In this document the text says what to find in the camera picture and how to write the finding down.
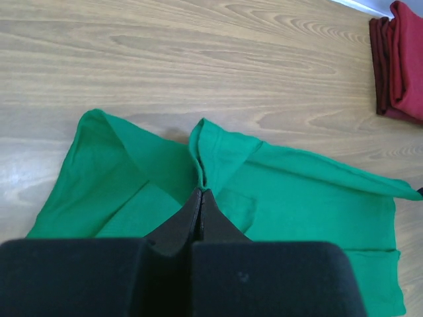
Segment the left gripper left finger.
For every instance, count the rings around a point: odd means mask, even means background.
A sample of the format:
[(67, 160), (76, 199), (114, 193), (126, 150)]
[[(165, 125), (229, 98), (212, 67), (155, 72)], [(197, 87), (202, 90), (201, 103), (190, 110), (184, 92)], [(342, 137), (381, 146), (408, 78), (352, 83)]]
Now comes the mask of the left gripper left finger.
[(179, 211), (143, 238), (156, 253), (175, 257), (193, 241), (201, 204), (202, 191), (195, 189)]

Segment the green t shirt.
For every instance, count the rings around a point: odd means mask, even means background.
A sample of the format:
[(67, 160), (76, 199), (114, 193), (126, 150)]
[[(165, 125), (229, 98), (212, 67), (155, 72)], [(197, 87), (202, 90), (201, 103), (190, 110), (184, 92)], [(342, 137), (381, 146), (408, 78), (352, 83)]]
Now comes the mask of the green t shirt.
[(101, 110), (86, 112), (29, 238), (142, 237), (194, 189), (255, 241), (327, 241), (349, 257), (370, 316), (406, 312), (397, 270), (395, 199), (402, 180), (200, 120), (187, 144)]

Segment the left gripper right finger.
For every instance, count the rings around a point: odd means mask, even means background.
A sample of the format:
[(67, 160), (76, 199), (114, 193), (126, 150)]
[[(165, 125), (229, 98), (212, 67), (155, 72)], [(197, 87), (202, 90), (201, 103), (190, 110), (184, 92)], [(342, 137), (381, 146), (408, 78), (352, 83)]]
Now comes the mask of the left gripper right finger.
[(211, 190), (202, 193), (198, 240), (207, 243), (247, 243), (247, 238), (219, 209)]

